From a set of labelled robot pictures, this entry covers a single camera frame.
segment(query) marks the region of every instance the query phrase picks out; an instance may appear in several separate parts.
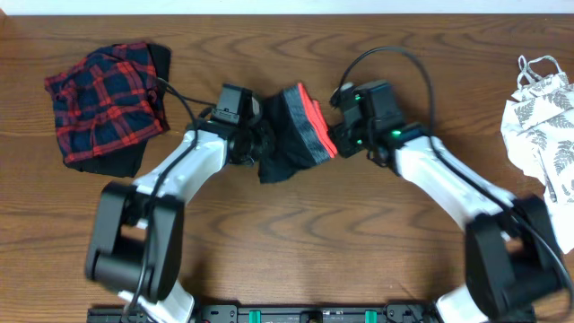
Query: red plaid fabric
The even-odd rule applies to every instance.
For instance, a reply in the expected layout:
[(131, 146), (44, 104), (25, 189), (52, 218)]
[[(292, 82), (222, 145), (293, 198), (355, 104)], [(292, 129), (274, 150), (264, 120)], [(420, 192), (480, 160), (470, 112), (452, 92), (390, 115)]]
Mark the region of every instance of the red plaid fabric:
[(68, 72), (48, 77), (64, 163), (138, 144), (166, 130), (147, 44), (100, 48)]

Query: black cable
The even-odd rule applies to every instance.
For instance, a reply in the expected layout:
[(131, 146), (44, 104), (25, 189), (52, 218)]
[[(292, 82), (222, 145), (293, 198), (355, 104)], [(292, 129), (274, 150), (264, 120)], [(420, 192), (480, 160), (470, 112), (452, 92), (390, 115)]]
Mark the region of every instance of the black cable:
[[(167, 93), (169, 93), (169, 94), (171, 94), (171, 95), (173, 95), (173, 96), (176, 96), (176, 97), (178, 96), (173, 90), (170, 90), (169, 88), (166, 89), (165, 92), (167, 92)], [(188, 100), (188, 101), (190, 101), (190, 102), (194, 102), (194, 103), (197, 103), (197, 104), (204, 104), (204, 105), (210, 106), (210, 107), (215, 107), (215, 106), (216, 106), (216, 104), (215, 104), (215, 103), (212, 103), (212, 102), (189, 98), (189, 97), (187, 97), (187, 96), (185, 96), (185, 95), (181, 95), (181, 94), (180, 94), (180, 96), (181, 96), (184, 100)]]
[(414, 310), (411, 308), (411, 306), (406, 305), (406, 308), (409, 309), (409, 311), (411, 311), (411, 313), (413, 314), (413, 319), (414, 319), (415, 322), (422, 323), (422, 319), (418, 319), (418, 318), (416, 317), (416, 315), (414, 314)]
[(207, 107), (207, 108), (203, 109), (203, 110), (201, 111), (201, 113), (199, 113), (199, 117), (200, 117), (200, 118), (205, 118), (205, 117), (207, 117), (210, 113), (212, 113), (213, 108), (214, 108), (214, 107)]
[(435, 147), (435, 145), (432, 141), (432, 137), (434, 134), (434, 127), (435, 127), (435, 117), (436, 117), (434, 84), (431, 80), (431, 76), (429, 75), (426, 68), (424, 67), (424, 64), (422, 63), (422, 61), (417, 56), (415, 56), (413, 53), (409, 52), (408, 50), (406, 50), (404, 48), (394, 47), (394, 46), (384, 46), (384, 47), (379, 47), (379, 48), (373, 48), (373, 49), (370, 49), (370, 50), (362, 53), (344, 71), (343, 76), (341, 77), (341, 82), (339, 83), (339, 87), (337, 88), (337, 91), (338, 91), (337, 98), (338, 99), (335, 103), (338, 104), (342, 100), (343, 93), (341, 91), (341, 88), (343, 87), (343, 84), (347, 78), (347, 75), (351, 72), (352, 68), (355, 65), (357, 65), (360, 61), (362, 61), (363, 58), (367, 57), (370, 54), (377, 53), (380, 51), (391, 51), (391, 52), (400, 53), (403, 56), (409, 58), (411, 60), (411, 62), (417, 67), (417, 69), (421, 73), (421, 76), (424, 79), (424, 82), (426, 83), (426, 86), (427, 86), (427, 93), (428, 93), (427, 95), (428, 95), (428, 101), (429, 101), (428, 102), (428, 104), (429, 104), (429, 125), (428, 125), (429, 129), (428, 129), (428, 131), (429, 131), (430, 148), (435, 153), (437, 158), (443, 164), (445, 164), (445, 166), (447, 166), (447, 168), (449, 170), (451, 170), (453, 173), (455, 173), (459, 178), (461, 178), (464, 182), (466, 182), (472, 188), (476, 189), (476, 191), (481, 193), (483, 196), (486, 196), (488, 199), (490, 199), (494, 204), (498, 205), (503, 212), (509, 214), (509, 216), (512, 218), (512, 220), (515, 223), (517, 223), (524, 230), (526, 230), (530, 234), (532, 234), (532, 236), (535, 237), (535, 239), (537, 239), (543, 245), (544, 250), (546, 250), (546, 252), (548, 252), (548, 254), (552, 258), (552, 261), (556, 265), (556, 268), (559, 271), (559, 275), (561, 275), (562, 280), (567, 285), (566, 288), (568, 289), (568, 292), (570, 294), (570, 304), (569, 304), (568, 311), (561, 318), (559, 318), (559, 321), (563, 321), (564, 319), (569, 317), (570, 313), (574, 310), (574, 285), (572, 284), (572, 280), (570, 279), (570, 274), (568, 273), (566, 266), (564, 266), (564, 264), (560, 260), (560, 256), (557, 255), (556, 252), (554, 252), (554, 250), (552, 250), (552, 248), (548, 245), (546, 240), (534, 228), (532, 228), (524, 219), (514, 216), (514, 214), (512, 214), (512, 210), (509, 206), (507, 206), (503, 202), (501, 202), (497, 197), (495, 197), (493, 194), (491, 194), (491, 192), (489, 192), (485, 188), (481, 187), (480, 185), (478, 185), (477, 183), (475, 183), (474, 181), (469, 179), (462, 171), (460, 171), (454, 165), (452, 165), (449, 161), (447, 161), (444, 158), (444, 156), (442, 155), (442, 153), (440, 153), (440, 151)]
[(173, 95), (175, 95), (183, 104), (183, 106), (186, 108), (187, 113), (189, 114), (189, 117), (191, 118), (191, 124), (193, 127), (193, 130), (195, 132), (194, 138), (191, 141), (191, 144), (189, 145), (188, 148), (186, 148), (186, 150), (180, 154), (178, 157), (176, 157), (176, 159), (174, 159), (166, 168), (165, 170), (163, 170), (163, 172), (158, 176), (157, 181), (155, 182), (155, 185), (153, 186), (153, 190), (152, 193), (150, 194), (150, 199), (148, 201), (148, 203), (146, 203), (145, 205), (145, 218), (147, 218), (147, 228), (145, 231), (145, 243), (143, 245), (143, 260), (142, 260), (142, 268), (140, 270), (140, 276), (139, 279), (137, 281), (137, 287), (135, 288), (135, 292), (134, 292), (134, 296), (132, 297), (132, 300), (129, 302), (129, 304), (125, 307), (124, 309), (124, 314), (128, 314), (129, 312), (132, 311), (135, 307), (135, 305), (137, 304), (137, 300), (139, 299), (140, 295), (142, 294), (142, 289), (144, 288), (144, 281), (145, 281), (145, 274), (147, 273), (148, 270), (148, 266), (149, 266), (149, 260), (150, 260), (150, 248), (151, 246), (151, 233), (153, 230), (153, 208), (155, 207), (155, 202), (156, 202), (156, 198), (158, 195), (158, 192), (160, 191), (161, 185), (163, 184), (163, 182), (165, 181), (165, 179), (168, 177), (168, 174), (170, 173), (170, 171), (182, 160), (186, 157), (186, 155), (188, 153), (190, 153), (191, 151), (193, 151), (196, 146), (197, 146), (197, 141), (198, 141), (198, 128), (199, 128), (199, 124), (197, 122), (196, 116), (194, 116), (193, 112), (191, 111), (191, 108), (189, 108), (189, 106), (187, 105), (186, 99), (179, 94), (179, 92), (174, 89), (167, 81), (161, 79), (160, 77), (157, 78), (157, 80), (162, 83), (162, 85), (164, 85), (168, 90), (169, 93), (172, 93)]

